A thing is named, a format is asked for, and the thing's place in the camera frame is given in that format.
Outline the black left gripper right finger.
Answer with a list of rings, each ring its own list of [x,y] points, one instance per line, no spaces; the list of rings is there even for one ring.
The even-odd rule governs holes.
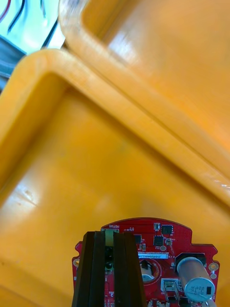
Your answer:
[[[114,292],[116,307],[146,307],[134,235],[114,233]]]

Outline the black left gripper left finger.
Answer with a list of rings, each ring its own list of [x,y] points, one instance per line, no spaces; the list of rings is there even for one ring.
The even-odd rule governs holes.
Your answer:
[[[105,232],[87,232],[83,237],[72,306],[103,307],[104,283]]]

